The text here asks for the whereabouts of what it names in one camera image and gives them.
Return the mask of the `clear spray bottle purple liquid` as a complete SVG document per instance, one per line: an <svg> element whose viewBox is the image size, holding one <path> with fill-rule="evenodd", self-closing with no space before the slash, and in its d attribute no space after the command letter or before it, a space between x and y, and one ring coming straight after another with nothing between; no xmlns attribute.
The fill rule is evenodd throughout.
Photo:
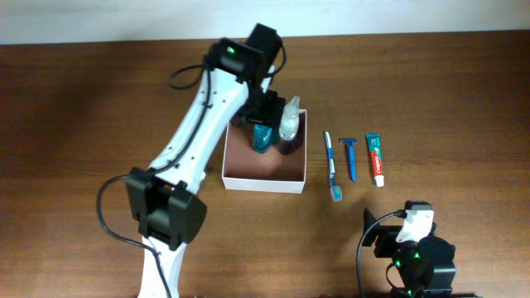
<svg viewBox="0 0 530 298"><path fill-rule="evenodd" d="M293 153L299 145L298 129L300 126L300 97L294 96L282 114L278 129L277 149L283 155Z"/></svg>

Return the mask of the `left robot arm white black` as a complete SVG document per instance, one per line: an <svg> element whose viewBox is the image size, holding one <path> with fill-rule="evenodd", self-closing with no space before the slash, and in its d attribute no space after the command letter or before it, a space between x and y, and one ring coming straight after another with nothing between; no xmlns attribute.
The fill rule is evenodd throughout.
<svg viewBox="0 0 530 298"><path fill-rule="evenodd" d="M269 85L284 51L277 31L262 24L244 42L215 42L200 68L200 87L176 133L146 170L126 180L129 204L145 249L141 297L176 297L186 245L205 221L197 193L205 168L233 120L279 126L285 100Z"/></svg>

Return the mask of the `green white soap box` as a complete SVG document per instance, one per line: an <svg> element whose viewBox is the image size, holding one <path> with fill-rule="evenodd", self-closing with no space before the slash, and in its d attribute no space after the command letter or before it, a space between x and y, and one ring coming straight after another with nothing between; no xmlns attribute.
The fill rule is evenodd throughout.
<svg viewBox="0 0 530 298"><path fill-rule="evenodd" d="M203 171L200 175L200 187L203 185L205 178L206 178L206 173L205 171Z"/></svg>

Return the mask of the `teal mouthwash bottle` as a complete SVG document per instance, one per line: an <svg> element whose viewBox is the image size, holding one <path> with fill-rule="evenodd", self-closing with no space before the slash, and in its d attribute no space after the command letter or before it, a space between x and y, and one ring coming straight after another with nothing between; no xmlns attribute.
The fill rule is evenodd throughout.
<svg viewBox="0 0 530 298"><path fill-rule="evenodd" d="M272 145L272 128L255 124L253 126L252 145L257 153L265 153Z"/></svg>

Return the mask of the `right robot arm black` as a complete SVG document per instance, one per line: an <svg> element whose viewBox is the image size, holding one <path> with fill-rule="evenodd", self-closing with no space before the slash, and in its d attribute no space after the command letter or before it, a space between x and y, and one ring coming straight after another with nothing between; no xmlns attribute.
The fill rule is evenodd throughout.
<svg viewBox="0 0 530 298"><path fill-rule="evenodd" d="M366 209L364 231L356 252L356 273L361 296L362 247L374 247L376 258L388 258L402 286L391 284L392 297L450 297L456 274L455 246L435 235L434 211L426 202L405 203L403 209L377 219Z"/></svg>

